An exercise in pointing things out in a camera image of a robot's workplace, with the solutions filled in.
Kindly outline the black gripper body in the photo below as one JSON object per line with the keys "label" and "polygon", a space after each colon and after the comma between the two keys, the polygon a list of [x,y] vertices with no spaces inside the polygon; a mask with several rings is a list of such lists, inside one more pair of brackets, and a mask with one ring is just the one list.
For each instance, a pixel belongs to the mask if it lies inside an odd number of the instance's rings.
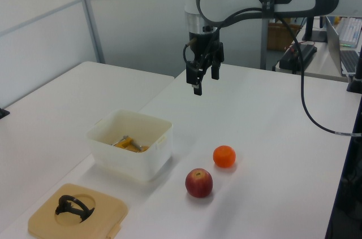
{"label": "black gripper body", "polygon": [[219,32],[196,34],[189,32],[189,39],[193,41],[190,48],[194,54],[193,64],[197,66],[204,55],[206,63],[216,64],[218,67],[224,62],[223,43],[219,40]]}

